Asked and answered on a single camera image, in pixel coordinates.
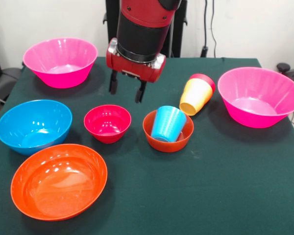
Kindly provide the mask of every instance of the table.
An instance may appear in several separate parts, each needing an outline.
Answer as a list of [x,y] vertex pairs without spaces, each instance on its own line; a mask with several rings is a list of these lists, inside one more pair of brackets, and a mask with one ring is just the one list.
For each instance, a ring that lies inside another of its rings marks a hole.
[[[168,59],[160,80],[148,84],[142,104],[139,82],[119,75],[116,95],[108,93],[110,70],[98,58],[89,78],[66,90],[47,87],[28,69],[0,116],[33,99],[55,99],[71,108],[66,143],[100,153],[108,181],[99,199],[81,215],[44,222],[20,213],[10,197],[12,176],[26,159],[0,142],[0,234],[2,235],[285,235],[294,234],[294,129],[285,118],[268,129],[252,129],[228,115],[218,91],[192,117],[195,131],[181,151],[152,149],[144,116],[162,105],[178,106],[184,84],[201,72],[215,81],[225,71],[260,66],[256,59]],[[101,104],[118,104],[132,124],[117,143],[105,145],[85,130],[83,117]]]

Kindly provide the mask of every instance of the white wall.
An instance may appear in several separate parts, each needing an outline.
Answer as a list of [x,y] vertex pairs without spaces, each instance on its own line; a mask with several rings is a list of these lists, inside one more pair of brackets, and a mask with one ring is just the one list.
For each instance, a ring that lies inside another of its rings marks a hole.
[[[211,2],[207,23],[210,28]],[[188,1],[182,56],[199,56],[203,46],[204,0]],[[102,24],[105,0],[0,0],[0,63],[20,67],[25,50],[41,40],[73,36],[107,47]],[[215,0],[217,57],[258,58],[274,69],[285,61],[294,68],[294,0]],[[208,56],[213,54],[208,30]]]
[[[213,55],[210,32],[211,2],[207,12],[208,56]],[[188,26],[182,55],[198,56],[204,44],[204,0],[188,1]],[[279,62],[294,68],[294,0],[215,0],[213,31],[217,57],[258,58],[263,67]]]

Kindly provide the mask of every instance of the bowl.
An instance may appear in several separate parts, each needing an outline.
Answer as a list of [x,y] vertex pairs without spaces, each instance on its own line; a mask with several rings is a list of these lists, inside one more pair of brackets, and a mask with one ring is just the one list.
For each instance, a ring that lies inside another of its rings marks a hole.
[[84,82],[98,51],[78,38],[54,38],[33,45],[23,57],[25,65],[54,88],[75,87]]
[[70,109],[55,100],[33,100],[15,106],[0,118],[0,140],[11,149],[32,155],[59,144],[72,124]]
[[230,116],[248,127],[270,127],[294,112],[294,82],[278,72],[233,69],[221,76],[218,89]]
[[26,159],[11,183],[14,205],[25,215],[56,221],[74,217],[100,196],[107,166],[91,148],[60,144]]
[[146,115],[143,121],[143,130],[150,146],[160,152],[166,152],[166,153],[176,152],[184,148],[194,131],[194,123],[192,119],[186,115],[186,118],[187,118],[186,123],[181,131],[181,134],[177,138],[176,142],[164,142],[164,141],[156,140],[153,137],[151,137],[152,126],[153,126],[153,122],[155,120],[156,114],[157,114],[157,110],[150,112],[149,114]]
[[106,104],[93,108],[84,118],[85,128],[100,142],[118,141],[131,125],[131,114],[125,108]]

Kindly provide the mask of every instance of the stacked cups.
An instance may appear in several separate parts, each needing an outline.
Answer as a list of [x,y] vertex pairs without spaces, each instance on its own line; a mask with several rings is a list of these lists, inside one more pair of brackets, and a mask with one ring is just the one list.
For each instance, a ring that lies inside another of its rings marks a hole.
[[187,81],[180,100],[180,110],[188,116],[198,113],[210,100],[216,89],[214,81],[201,73],[196,73]]

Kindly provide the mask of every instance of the blue cup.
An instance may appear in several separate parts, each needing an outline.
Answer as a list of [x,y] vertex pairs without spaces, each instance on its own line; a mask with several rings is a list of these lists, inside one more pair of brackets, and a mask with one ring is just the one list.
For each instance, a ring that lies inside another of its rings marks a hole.
[[151,137],[164,142],[175,142],[186,123],[185,114],[173,106],[162,106],[157,110]]

